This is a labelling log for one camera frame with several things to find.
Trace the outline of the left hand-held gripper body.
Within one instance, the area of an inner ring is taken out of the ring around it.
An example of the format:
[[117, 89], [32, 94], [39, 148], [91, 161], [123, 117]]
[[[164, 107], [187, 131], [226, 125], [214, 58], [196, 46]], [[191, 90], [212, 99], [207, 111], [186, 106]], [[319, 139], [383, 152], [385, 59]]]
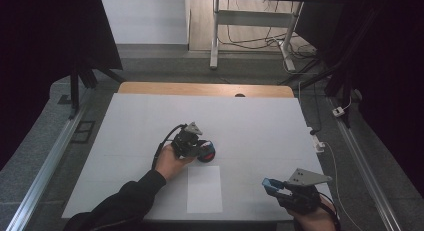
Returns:
[[180, 157], [197, 157], [200, 148], [198, 147], [199, 136], [203, 132], [197, 127], [195, 122], [183, 124], [180, 131], [175, 135], [171, 142], [175, 154]]

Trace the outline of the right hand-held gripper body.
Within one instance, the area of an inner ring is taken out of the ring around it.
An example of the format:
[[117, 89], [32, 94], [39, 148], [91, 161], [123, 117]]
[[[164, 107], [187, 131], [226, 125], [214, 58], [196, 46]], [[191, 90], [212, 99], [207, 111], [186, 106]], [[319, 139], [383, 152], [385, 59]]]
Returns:
[[288, 187], [279, 191], [286, 194], [286, 199], [277, 199], [279, 205], [299, 214], [314, 212], [321, 203], [320, 194], [316, 188], [317, 184], [328, 183], [332, 180], [330, 176], [315, 173], [305, 169], [297, 168], [287, 180]]

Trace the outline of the round red ink pad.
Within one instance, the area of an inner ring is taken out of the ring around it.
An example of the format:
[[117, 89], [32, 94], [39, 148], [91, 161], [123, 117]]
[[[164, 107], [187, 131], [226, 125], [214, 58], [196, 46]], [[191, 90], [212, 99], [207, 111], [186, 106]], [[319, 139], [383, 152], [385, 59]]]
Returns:
[[208, 162], [211, 162], [215, 158], [215, 155], [216, 155], [216, 150], [215, 150], [214, 153], [207, 155], [204, 159], [198, 159], [198, 160], [202, 163], [208, 163]]

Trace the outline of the blue stamp cap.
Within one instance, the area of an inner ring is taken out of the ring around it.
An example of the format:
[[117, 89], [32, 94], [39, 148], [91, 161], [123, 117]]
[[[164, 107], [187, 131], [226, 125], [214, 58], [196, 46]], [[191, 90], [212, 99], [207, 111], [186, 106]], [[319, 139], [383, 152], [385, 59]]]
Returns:
[[262, 181], [262, 186], [268, 195], [274, 195], [284, 189], [284, 184], [282, 181], [270, 178], [264, 178]]

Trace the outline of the person's left hand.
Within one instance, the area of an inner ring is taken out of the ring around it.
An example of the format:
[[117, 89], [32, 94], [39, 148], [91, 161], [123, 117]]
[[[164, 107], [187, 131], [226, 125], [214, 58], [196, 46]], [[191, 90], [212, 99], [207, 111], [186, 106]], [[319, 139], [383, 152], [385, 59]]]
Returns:
[[175, 155], [171, 145], [166, 145], [160, 151], [157, 159], [155, 170], [159, 172], [166, 181], [171, 180], [174, 176], [180, 173], [183, 168], [193, 162], [194, 157], [178, 158]]

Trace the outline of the person's right hand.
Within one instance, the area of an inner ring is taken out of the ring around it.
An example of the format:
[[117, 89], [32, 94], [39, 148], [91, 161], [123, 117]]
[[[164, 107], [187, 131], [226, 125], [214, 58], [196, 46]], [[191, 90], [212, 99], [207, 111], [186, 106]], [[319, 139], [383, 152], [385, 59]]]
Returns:
[[330, 209], [328, 212], [319, 206], [309, 214], [299, 214], [293, 210], [287, 213], [293, 217], [295, 231], [337, 231], [332, 214], [335, 212], [334, 205], [324, 196], [320, 196], [321, 204]]

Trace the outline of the white paper sheet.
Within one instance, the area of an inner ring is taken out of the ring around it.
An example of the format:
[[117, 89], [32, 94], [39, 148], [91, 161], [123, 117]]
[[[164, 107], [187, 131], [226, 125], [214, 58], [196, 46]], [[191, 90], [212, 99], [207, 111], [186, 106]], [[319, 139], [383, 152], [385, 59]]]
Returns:
[[206, 214], [222, 211], [220, 167], [189, 167], [187, 212]]

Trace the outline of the large white table mat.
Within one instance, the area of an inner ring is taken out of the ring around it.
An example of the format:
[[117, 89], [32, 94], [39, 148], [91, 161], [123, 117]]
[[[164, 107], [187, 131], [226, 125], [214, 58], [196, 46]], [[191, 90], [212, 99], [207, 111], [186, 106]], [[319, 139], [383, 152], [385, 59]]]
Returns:
[[[115, 94], [63, 212], [92, 210], [151, 167], [160, 142], [177, 125], [195, 122], [216, 156], [192, 162], [157, 194], [155, 221], [283, 221], [287, 212], [266, 194], [264, 178], [287, 180], [297, 168], [322, 168], [294, 98]], [[219, 166], [223, 211], [187, 212], [188, 168]]]

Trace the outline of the white power strip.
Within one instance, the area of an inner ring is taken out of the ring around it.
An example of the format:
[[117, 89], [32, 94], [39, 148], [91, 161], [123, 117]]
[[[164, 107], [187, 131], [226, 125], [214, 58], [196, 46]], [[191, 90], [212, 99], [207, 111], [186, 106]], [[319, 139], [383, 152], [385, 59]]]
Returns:
[[317, 153], [323, 153], [325, 149], [325, 144], [321, 142], [317, 137], [317, 130], [312, 129], [311, 127], [308, 128], [309, 134], [311, 135], [313, 147], [315, 148]]

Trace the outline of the black tripod stand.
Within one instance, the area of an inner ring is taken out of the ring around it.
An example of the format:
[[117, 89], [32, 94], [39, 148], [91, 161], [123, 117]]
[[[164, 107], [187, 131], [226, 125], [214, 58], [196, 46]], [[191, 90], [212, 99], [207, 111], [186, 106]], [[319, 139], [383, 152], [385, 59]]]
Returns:
[[120, 75], [114, 73], [111, 68], [101, 65], [93, 58], [80, 58], [75, 62], [74, 68], [70, 74], [70, 91], [71, 91], [71, 113], [69, 118], [74, 119], [80, 110], [80, 96], [79, 96], [79, 81], [88, 89], [94, 89], [97, 84], [97, 78], [94, 71], [98, 70], [112, 80], [122, 84], [125, 79]]
[[345, 124], [347, 128], [350, 127], [349, 122], [349, 107], [352, 104], [351, 99], [351, 88], [352, 88], [352, 77], [353, 73], [353, 61], [351, 58], [342, 57], [336, 64], [328, 67], [316, 76], [300, 82], [296, 88], [301, 91], [302, 89], [315, 85], [318, 81], [329, 77], [324, 93], [327, 97], [334, 97], [339, 91], [342, 91], [342, 102], [341, 110], [343, 114], [337, 114], [338, 118]]

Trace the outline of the black curtain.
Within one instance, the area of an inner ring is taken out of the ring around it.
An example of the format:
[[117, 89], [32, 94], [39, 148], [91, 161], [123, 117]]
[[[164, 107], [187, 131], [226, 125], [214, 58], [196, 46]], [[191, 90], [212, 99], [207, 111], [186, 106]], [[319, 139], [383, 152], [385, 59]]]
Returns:
[[307, 2], [297, 32], [352, 59], [359, 112], [424, 197], [424, 0]]
[[0, 0], [0, 169], [76, 69], [120, 69], [102, 0]]

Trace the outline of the aluminium rail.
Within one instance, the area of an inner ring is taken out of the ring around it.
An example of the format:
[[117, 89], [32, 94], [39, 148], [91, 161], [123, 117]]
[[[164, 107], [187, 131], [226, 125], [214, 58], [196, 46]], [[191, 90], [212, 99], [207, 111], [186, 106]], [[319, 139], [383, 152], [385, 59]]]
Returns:
[[[385, 226], [386, 231], [402, 231], [401, 224], [396, 217], [396, 214], [385, 195], [382, 187], [380, 186], [379, 182], [377, 181], [376, 176], [374, 175], [370, 164], [368, 163], [365, 155], [362, 152], [362, 149], [359, 145], [359, 142], [357, 141], [355, 135], [353, 134], [353, 131], [351, 128], [347, 128], [345, 124], [341, 121], [340, 118], [335, 117], [333, 114], [331, 114], [331, 117], [335, 120], [339, 133], [342, 136], [342, 140], [344, 144], [346, 145], [350, 156], [352, 158], [353, 163], [356, 165], [356, 168], [360, 174], [360, 177], [362, 179], [362, 182], [364, 183], [368, 195], [373, 200], [374, 207], [376, 211], [378, 212], [380, 219]], [[339, 192], [339, 180], [338, 178], [338, 166], [337, 166], [337, 159], [335, 157], [334, 149], [328, 142], [324, 142], [326, 148], [328, 148], [328, 152], [331, 152], [332, 159], [333, 159], [333, 167], [335, 172], [335, 193], [337, 196], [337, 199], [340, 203], [340, 206], [343, 210], [343, 212], [347, 215], [349, 220], [358, 228], [360, 231], [365, 231], [365, 229], [362, 229], [355, 221], [352, 219], [350, 214], [346, 211], [344, 204], [342, 203], [342, 199], [340, 197]]]
[[35, 176], [34, 181], [6, 228], [6, 231], [24, 231], [54, 174], [73, 133], [84, 115], [92, 95], [93, 91], [88, 89], [79, 99], [81, 102], [79, 110], [75, 112], [72, 118], [68, 118], [65, 122], [60, 134], [53, 144], [53, 147], [49, 151], [46, 160]]

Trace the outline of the black rectangular floor frame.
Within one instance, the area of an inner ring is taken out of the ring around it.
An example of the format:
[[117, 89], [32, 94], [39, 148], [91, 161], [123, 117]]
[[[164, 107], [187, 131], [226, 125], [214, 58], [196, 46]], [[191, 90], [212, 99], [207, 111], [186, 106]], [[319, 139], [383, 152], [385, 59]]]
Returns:
[[94, 121], [80, 121], [71, 138], [72, 143], [86, 144], [94, 130]]

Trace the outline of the white metal desk frame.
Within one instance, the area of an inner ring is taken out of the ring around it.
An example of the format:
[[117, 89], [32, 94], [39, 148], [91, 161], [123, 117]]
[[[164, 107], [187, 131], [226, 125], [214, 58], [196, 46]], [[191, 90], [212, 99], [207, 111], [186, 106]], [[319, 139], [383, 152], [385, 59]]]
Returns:
[[220, 9], [220, 1], [213, 0], [213, 34], [211, 43], [210, 68], [215, 70], [218, 66], [218, 30], [220, 25], [252, 26], [252, 27], [278, 27], [286, 28], [287, 32], [283, 41], [277, 45], [283, 57], [283, 65], [289, 71], [295, 71], [295, 65], [289, 52], [289, 45], [295, 27], [300, 17], [303, 2], [295, 2], [289, 13], [269, 13], [257, 11], [236, 11]]

